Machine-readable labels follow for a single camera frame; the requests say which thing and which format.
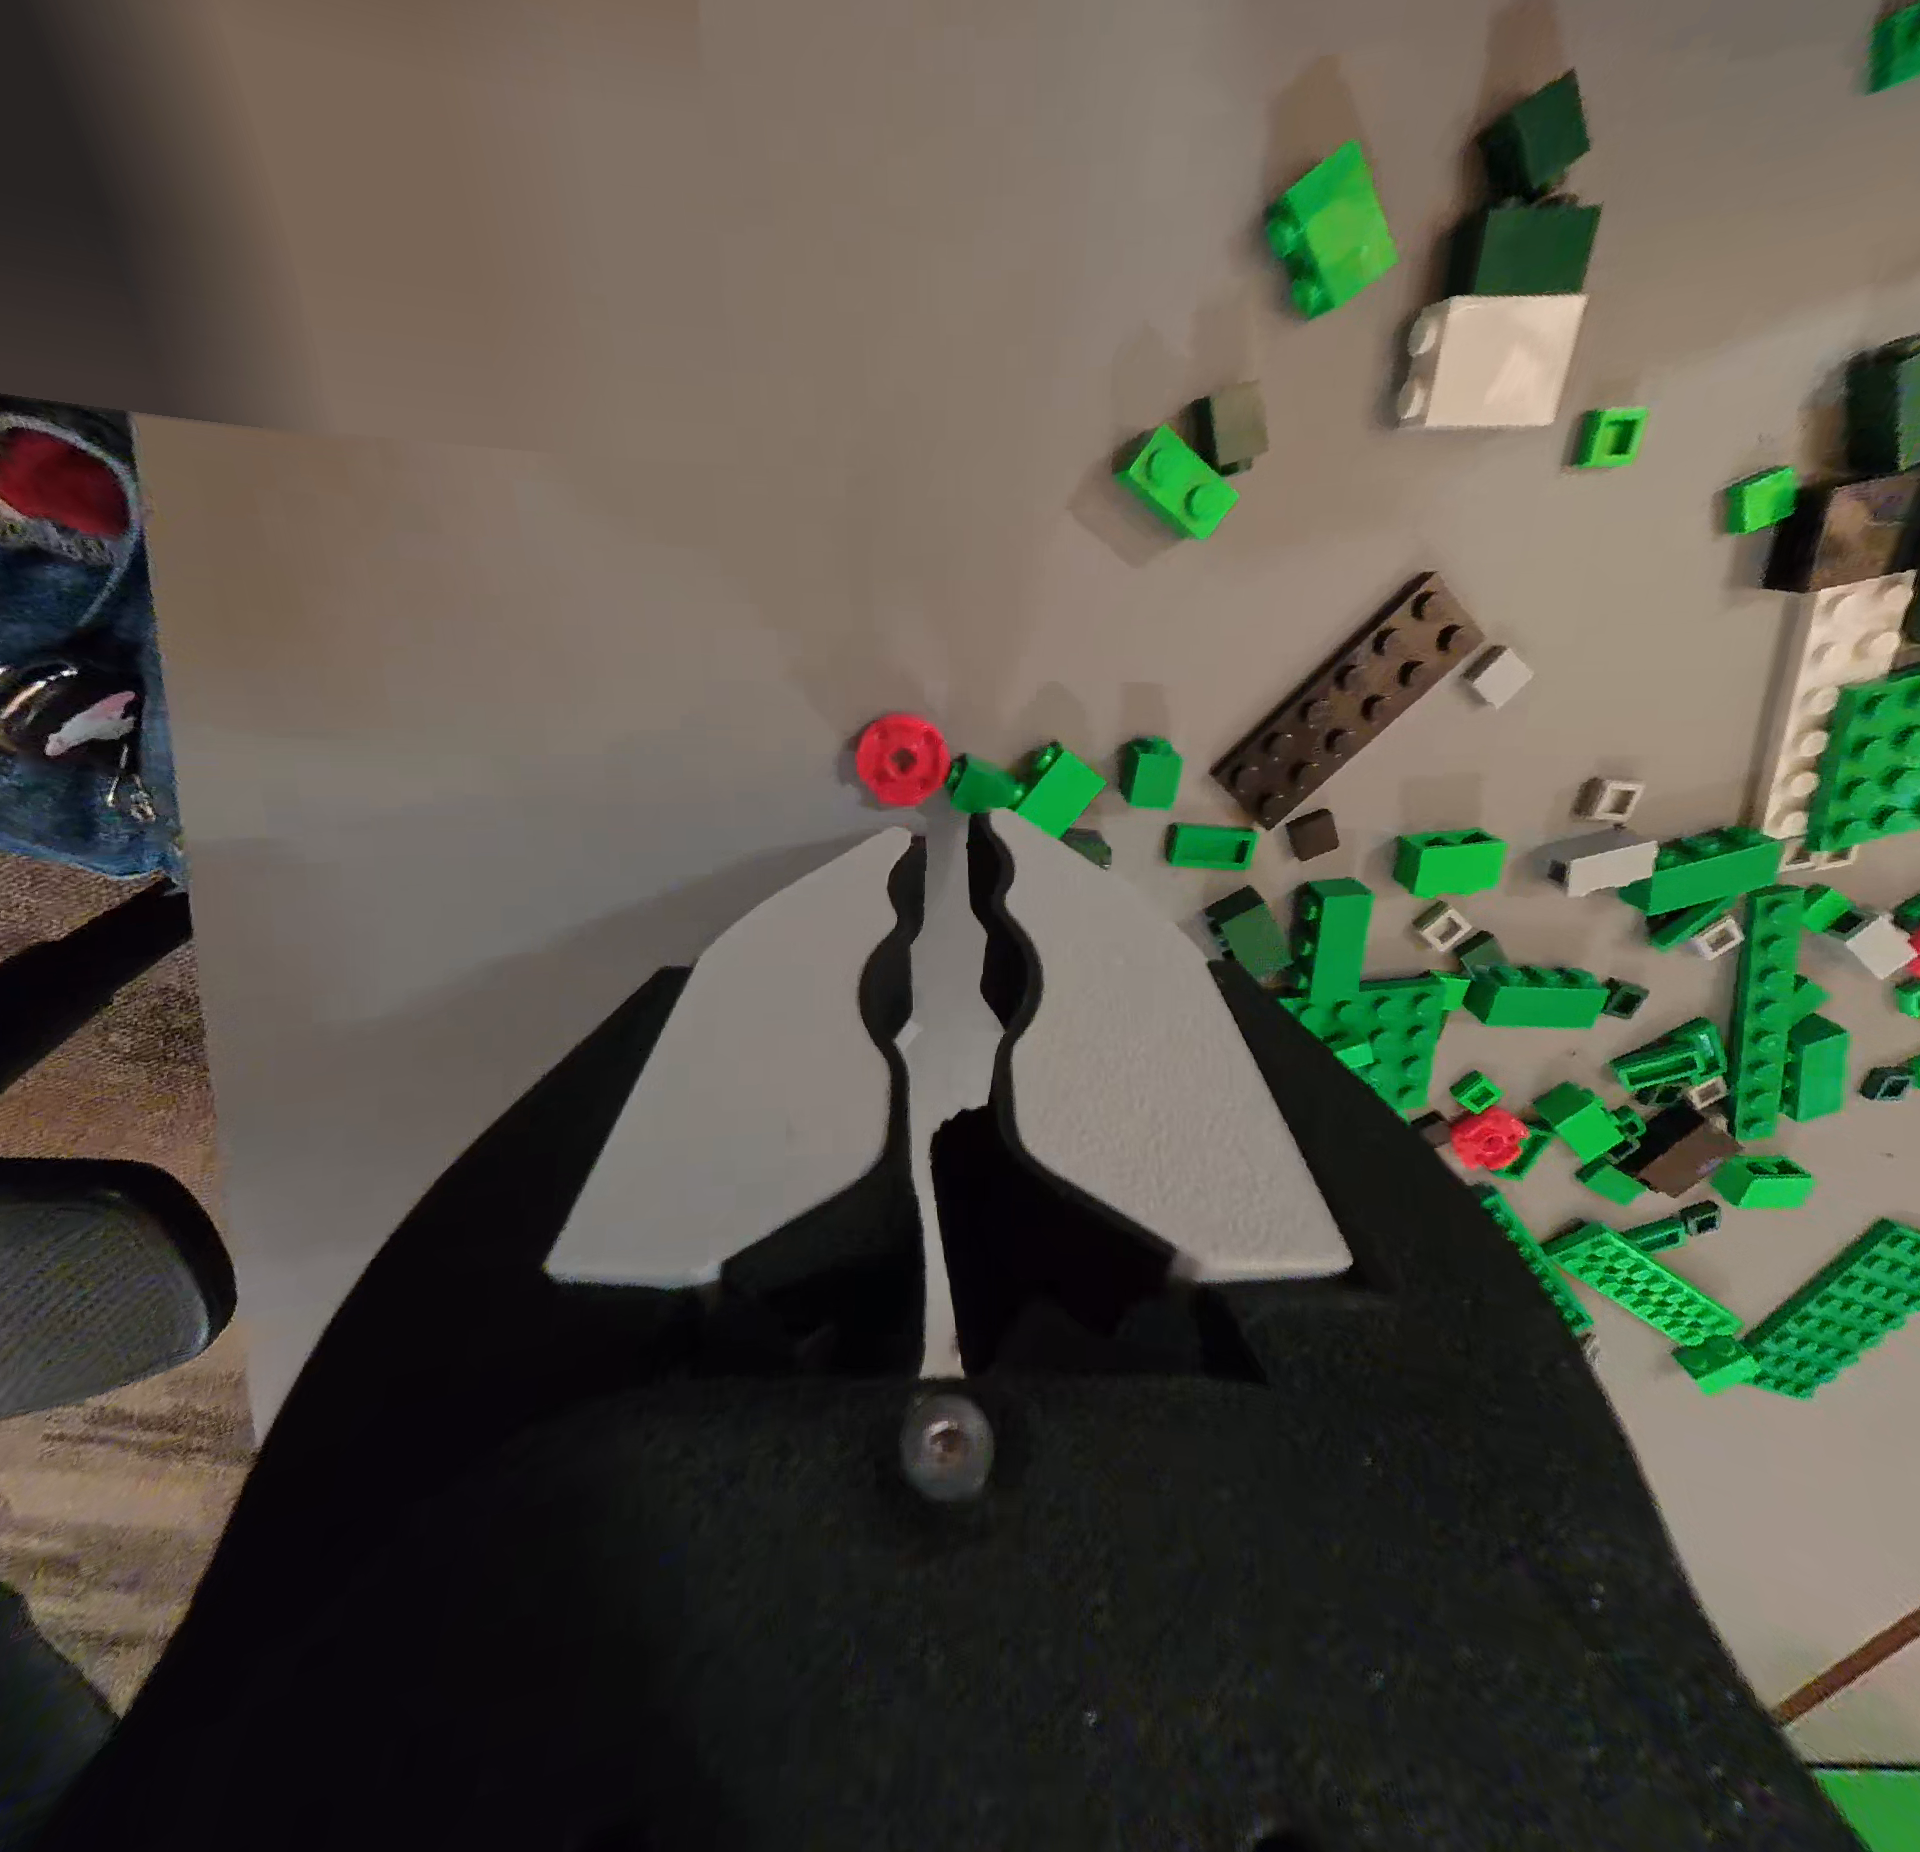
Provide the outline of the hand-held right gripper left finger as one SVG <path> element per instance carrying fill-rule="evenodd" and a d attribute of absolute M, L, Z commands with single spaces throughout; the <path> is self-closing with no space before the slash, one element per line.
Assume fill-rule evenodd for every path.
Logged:
<path fill-rule="evenodd" d="M 899 1030 L 926 842 L 871 836 L 756 904 L 690 968 L 544 1274 L 697 1290 L 849 1369 L 917 1374 L 926 1235 Z"/>

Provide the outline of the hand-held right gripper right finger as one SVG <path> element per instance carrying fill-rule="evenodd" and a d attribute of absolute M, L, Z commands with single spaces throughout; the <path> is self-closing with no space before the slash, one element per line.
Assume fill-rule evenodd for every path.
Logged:
<path fill-rule="evenodd" d="M 932 1363 L 983 1371 L 1032 1305 L 1098 1336 L 1168 1290 L 1347 1274 L 1206 952 L 1016 814 L 970 818 L 966 858 L 999 1036 L 932 1129 Z"/>

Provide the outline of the thin green plate with holes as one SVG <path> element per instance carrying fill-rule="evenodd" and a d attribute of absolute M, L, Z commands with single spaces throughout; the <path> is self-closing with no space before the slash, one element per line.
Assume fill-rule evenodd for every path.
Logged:
<path fill-rule="evenodd" d="M 1543 1250 L 1543 1243 L 1528 1230 L 1523 1217 L 1510 1206 L 1503 1193 L 1492 1186 L 1477 1188 L 1477 1202 L 1488 1217 L 1499 1226 L 1501 1235 L 1514 1246 L 1523 1266 L 1547 1294 L 1554 1312 L 1576 1338 L 1592 1334 L 1594 1321 L 1585 1303 L 1572 1290 L 1567 1277 L 1554 1266 Z"/>

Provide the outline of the long black plate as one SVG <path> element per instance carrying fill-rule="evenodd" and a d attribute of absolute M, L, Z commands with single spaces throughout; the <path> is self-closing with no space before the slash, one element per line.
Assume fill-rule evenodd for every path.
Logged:
<path fill-rule="evenodd" d="M 1254 825 L 1274 829 L 1475 655 L 1481 639 L 1450 584 L 1424 571 L 1212 761 L 1212 783 Z"/>

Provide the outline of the green brick with holes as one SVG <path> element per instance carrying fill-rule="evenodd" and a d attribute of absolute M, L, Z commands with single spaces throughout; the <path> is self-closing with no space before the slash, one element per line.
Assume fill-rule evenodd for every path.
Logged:
<path fill-rule="evenodd" d="M 1611 1299 L 1671 1345 L 1695 1347 L 1741 1334 L 1739 1314 L 1596 1219 L 1583 1219 L 1545 1241 L 1543 1252 L 1570 1279 Z"/>

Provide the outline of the brown printed brick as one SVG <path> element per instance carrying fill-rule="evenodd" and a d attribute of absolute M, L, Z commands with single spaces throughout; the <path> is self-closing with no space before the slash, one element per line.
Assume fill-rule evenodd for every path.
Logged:
<path fill-rule="evenodd" d="M 1622 1160 L 1622 1169 L 1644 1191 L 1678 1197 L 1739 1153 L 1741 1144 L 1719 1120 L 1680 1100 L 1647 1120 L 1644 1135 Z"/>

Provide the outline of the long green plate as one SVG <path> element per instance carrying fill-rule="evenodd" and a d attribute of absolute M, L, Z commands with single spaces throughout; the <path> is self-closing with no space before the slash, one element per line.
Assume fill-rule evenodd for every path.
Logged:
<path fill-rule="evenodd" d="M 1748 900 L 1726 1096 L 1728 1131 L 1739 1144 L 1770 1138 L 1781 1116 L 1803 922 L 1805 895 L 1794 886 L 1777 884 Z"/>

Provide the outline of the black mesh office chair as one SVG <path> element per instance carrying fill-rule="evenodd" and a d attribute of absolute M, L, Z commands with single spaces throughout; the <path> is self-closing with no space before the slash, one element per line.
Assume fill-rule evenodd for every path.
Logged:
<path fill-rule="evenodd" d="M 141 891 L 4 946 L 4 1788 L 51 1790 L 141 1689 L 256 1453 L 190 937 Z"/>

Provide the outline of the large green studded plate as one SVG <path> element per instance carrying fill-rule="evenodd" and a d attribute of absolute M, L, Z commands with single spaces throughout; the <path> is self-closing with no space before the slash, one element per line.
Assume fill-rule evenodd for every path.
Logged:
<path fill-rule="evenodd" d="M 1918 1312 L 1918 1230 L 1880 1217 L 1746 1336 L 1748 1382 L 1812 1400 Z"/>

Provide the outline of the person's leg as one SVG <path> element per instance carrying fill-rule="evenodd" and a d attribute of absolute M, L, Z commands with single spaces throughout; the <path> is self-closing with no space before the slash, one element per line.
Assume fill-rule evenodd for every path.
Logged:
<path fill-rule="evenodd" d="M 130 668 L 148 688 L 141 780 L 157 822 L 104 805 L 4 827 L 4 851 L 112 880 L 183 877 L 172 732 L 130 417 L 2 399 L 2 666 L 73 657 Z"/>

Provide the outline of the keys on carabiner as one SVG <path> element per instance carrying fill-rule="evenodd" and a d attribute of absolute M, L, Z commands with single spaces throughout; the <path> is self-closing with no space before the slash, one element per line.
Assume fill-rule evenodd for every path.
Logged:
<path fill-rule="evenodd" d="M 4 822 L 77 818 L 104 805 L 157 822 L 141 780 L 148 688 L 130 668 L 73 657 L 2 666 Z"/>

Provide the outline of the white plate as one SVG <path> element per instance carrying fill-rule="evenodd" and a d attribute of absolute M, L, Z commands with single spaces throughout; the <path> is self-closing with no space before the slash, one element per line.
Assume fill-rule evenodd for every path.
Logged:
<path fill-rule="evenodd" d="M 1838 690 L 1894 670 L 1913 578 L 1907 569 L 1790 595 L 1748 796 L 1750 822 L 1786 844 L 1790 871 L 1810 855 L 1812 796 Z"/>

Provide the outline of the white brick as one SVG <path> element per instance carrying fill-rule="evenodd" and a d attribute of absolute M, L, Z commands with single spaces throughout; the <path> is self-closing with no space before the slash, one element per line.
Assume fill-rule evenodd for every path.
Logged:
<path fill-rule="evenodd" d="M 1415 315 L 1395 419 L 1404 430 L 1539 430 L 1556 421 L 1587 295 L 1461 295 Z"/>

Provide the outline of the heap of green toy bricks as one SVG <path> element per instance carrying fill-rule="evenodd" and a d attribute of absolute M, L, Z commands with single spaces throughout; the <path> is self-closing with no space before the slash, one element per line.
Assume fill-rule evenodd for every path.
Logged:
<path fill-rule="evenodd" d="M 1461 295 L 1587 295 L 1598 207 L 1585 205 L 1567 181 L 1589 146 L 1585 99 L 1572 71 L 1532 90 L 1479 130 L 1486 203 L 1455 232 L 1453 291 L 1437 302 Z M 1270 203 L 1263 236 L 1283 271 L 1290 304 L 1303 320 L 1318 320 L 1353 302 L 1398 265 L 1398 245 L 1373 165 L 1358 139 L 1340 143 Z M 1245 474 L 1268 445 L 1263 410 L 1261 388 L 1250 381 L 1212 392 L 1197 401 L 1186 430 L 1148 430 L 1135 456 L 1118 470 L 1118 481 L 1175 536 L 1210 538 L 1237 503 L 1234 476 Z M 1792 514 L 1801 489 L 1916 470 L 1916 333 L 1878 344 L 1847 364 L 1843 463 L 1845 472 L 1827 481 L 1808 483 L 1792 465 L 1735 481 L 1719 496 L 1719 529 L 1728 538 L 1766 538 L 1770 549 L 1775 527 Z M 1891 672 L 1916 668 L 1916 578 L 1902 631 L 1905 642 Z M 1292 818 L 1307 811 L 1312 807 L 1305 803 Z M 1290 818 L 1274 829 L 1254 822 L 1173 822 L 1164 829 L 1164 862 L 1206 875 L 1241 873 L 1252 862 L 1259 833 L 1283 831 L 1287 822 Z M 1812 1171 L 1761 1144 L 1779 1133 L 1783 1120 L 1810 1124 L 1845 1109 L 1854 1094 L 1854 1038 L 1845 1023 L 1823 1012 L 1827 994 L 1801 972 L 1801 952 L 1808 941 L 1836 948 L 1883 983 L 1889 1003 L 1916 1023 L 1916 895 L 1891 908 L 1847 897 L 1832 875 L 1865 847 L 1808 849 L 1810 855 L 1790 871 L 1786 844 L 1759 831 L 1750 811 L 1746 822 L 1660 840 L 1660 847 L 1649 880 L 1600 893 L 1638 913 L 1647 948 L 1693 952 L 1704 961 L 1733 959 L 1735 986 L 1750 895 L 1777 884 L 1805 895 L 1794 1023 L 1775 1133 L 1741 1144 L 1737 1158 L 1695 1186 L 1706 1188 L 1704 1204 L 1689 1204 L 1638 1226 L 1611 1226 L 1664 1263 L 1666 1252 L 1713 1232 L 1726 1208 L 1797 1210 L 1812 1197 Z M 1420 913 L 1435 902 L 1461 908 L 1464 900 L 1499 889 L 1508 855 L 1508 842 L 1481 827 L 1409 831 L 1393 840 L 1391 875 L 1400 891 L 1424 900 Z M 1292 895 L 1290 915 L 1281 924 L 1256 889 L 1239 884 L 1206 906 L 1201 924 L 1226 966 L 1250 977 L 1263 999 L 1279 1008 L 1279 994 L 1342 1001 L 1358 992 L 1367 981 L 1362 968 L 1373 908 L 1373 891 L 1362 880 L 1307 880 Z M 1453 1019 L 1470 1016 L 1484 1027 L 1585 1032 L 1603 1021 L 1633 1021 L 1649 999 L 1647 988 L 1629 979 L 1512 961 L 1484 926 L 1477 926 L 1461 950 L 1437 957 L 1453 968 L 1424 975 L 1468 977 L 1464 1008 Z M 1536 1096 L 1523 1113 L 1514 1113 L 1488 1074 L 1466 1072 L 1450 1087 L 1453 1113 L 1422 1111 L 1404 1124 L 1439 1153 L 1453 1155 L 1453 1120 L 1497 1105 L 1530 1127 L 1521 1160 L 1501 1173 L 1486 1173 L 1453 1158 L 1459 1169 L 1517 1182 L 1558 1144 L 1576 1162 L 1572 1175 L 1587 1193 L 1607 1206 L 1631 1208 L 1649 1191 L 1622 1169 L 1622 1160 L 1640 1144 L 1647 1120 L 1658 1111 L 1684 1100 L 1728 1131 L 1733 1005 L 1735 988 L 1726 1032 L 1711 1016 L 1693 1016 L 1614 1056 L 1607 1069 L 1625 1094 L 1618 1102 L 1592 1087 L 1561 1083 Z M 1574 1292 L 1583 1285 L 1570 1277 L 1567 1281 Z M 1744 1345 L 1744 1336 L 1761 1321 L 1744 1323 L 1739 1336 L 1719 1336 L 1695 1347 L 1662 1338 L 1678 1367 L 1704 1393 L 1741 1387 L 1761 1391 L 1748 1382 L 1752 1358 Z"/>

